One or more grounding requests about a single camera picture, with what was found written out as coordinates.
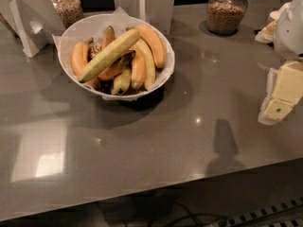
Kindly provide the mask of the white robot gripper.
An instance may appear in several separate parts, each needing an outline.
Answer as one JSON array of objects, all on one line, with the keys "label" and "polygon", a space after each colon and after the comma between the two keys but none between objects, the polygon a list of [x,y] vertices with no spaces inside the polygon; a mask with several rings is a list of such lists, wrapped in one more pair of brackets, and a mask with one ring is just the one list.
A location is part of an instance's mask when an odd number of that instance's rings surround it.
[{"label": "white robot gripper", "polygon": [[[267,25],[257,33],[255,40],[263,44],[274,41],[276,53],[285,60],[303,60],[303,0],[292,0],[272,11]],[[279,69],[271,68],[266,93],[258,122],[275,125],[303,98],[303,62],[285,61]]]}]

